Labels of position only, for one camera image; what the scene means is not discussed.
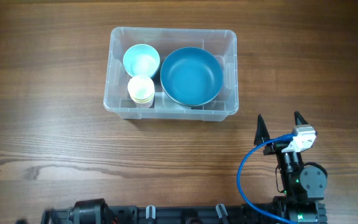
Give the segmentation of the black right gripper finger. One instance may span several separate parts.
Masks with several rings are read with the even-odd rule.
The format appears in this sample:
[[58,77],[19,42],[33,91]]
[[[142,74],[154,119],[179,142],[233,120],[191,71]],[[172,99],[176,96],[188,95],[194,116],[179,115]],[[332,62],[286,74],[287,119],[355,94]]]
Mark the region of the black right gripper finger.
[[299,111],[294,112],[294,117],[295,117],[295,125],[296,126],[308,124],[308,122],[304,119],[304,117],[302,117],[302,115],[300,114]]
[[254,145],[258,146],[270,139],[269,132],[261,114],[257,117],[257,130],[255,133]]

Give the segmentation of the blue bowl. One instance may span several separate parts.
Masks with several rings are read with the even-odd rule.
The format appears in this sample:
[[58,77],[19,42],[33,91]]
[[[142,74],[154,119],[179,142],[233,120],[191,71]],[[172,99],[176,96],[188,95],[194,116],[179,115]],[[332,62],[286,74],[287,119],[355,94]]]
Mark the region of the blue bowl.
[[224,75],[214,55],[197,47],[184,47],[163,61],[160,82],[173,101],[185,106],[201,106],[219,94]]

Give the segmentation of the yellow cup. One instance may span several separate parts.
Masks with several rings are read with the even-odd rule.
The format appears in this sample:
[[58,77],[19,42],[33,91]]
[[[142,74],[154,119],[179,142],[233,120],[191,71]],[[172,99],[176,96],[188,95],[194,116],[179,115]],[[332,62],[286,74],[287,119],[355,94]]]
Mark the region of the yellow cup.
[[135,98],[135,97],[131,97],[131,99],[134,100],[136,103],[145,104],[145,103],[148,103],[148,102],[154,100],[154,94],[151,94],[150,96],[148,96],[145,99],[138,99],[138,98]]

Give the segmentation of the pale green cup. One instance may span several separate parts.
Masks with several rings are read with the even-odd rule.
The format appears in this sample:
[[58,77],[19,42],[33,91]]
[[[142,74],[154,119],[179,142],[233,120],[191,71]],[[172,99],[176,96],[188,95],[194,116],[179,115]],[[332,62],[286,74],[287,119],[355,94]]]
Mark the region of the pale green cup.
[[146,100],[155,93],[153,80],[146,75],[137,75],[129,80],[127,90],[132,98]]

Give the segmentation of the mint green small bowl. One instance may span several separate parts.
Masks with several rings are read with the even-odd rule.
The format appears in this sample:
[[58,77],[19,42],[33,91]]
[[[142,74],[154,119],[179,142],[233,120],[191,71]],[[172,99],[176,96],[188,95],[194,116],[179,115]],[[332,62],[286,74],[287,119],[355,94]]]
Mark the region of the mint green small bowl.
[[153,78],[160,67],[160,55],[150,45],[133,45],[123,56],[123,66],[131,77],[145,75]]

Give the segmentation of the cream bowl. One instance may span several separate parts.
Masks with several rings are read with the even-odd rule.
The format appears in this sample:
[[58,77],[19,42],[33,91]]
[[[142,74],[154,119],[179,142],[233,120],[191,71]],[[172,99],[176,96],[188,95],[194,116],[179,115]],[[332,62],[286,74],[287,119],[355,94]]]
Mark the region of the cream bowl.
[[218,94],[213,95],[208,91],[197,91],[197,92],[168,92],[165,91],[167,96],[173,100],[174,102],[183,105],[183,106],[190,106],[190,107],[197,107],[207,105],[216,101]]

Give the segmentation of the pink cup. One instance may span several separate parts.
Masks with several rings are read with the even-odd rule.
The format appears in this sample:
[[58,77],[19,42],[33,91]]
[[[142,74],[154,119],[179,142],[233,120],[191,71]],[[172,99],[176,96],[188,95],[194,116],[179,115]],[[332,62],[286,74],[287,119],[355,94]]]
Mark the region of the pink cup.
[[154,103],[153,101],[148,101],[148,102],[141,102],[141,103],[136,102],[135,104],[138,108],[150,108],[153,105],[153,103]]

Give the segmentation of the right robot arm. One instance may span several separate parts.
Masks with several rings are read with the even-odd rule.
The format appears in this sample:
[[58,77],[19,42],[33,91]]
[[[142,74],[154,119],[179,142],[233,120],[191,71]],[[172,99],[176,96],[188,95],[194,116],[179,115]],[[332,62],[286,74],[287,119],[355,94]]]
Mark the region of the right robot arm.
[[264,146],[265,156],[277,158],[283,197],[274,197],[270,212],[296,223],[327,223],[324,199],[328,173],[315,162],[303,162],[301,153],[312,148],[317,137],[315,129],[299,112],[294,112],[292,139],[278,140]]

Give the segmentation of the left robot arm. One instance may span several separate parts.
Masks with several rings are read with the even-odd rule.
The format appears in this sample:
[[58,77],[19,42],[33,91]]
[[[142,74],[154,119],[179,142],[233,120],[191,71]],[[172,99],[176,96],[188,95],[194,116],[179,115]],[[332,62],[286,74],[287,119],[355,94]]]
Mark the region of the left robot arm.
[[119,224],[118,217],[109,208],[105,199],[84,200],[76,202],[74,207],[65,211],[65,218],[60,215],[62,211],[56,209],[45,210],[41,224],[48,223],[74,223],[74,224]]

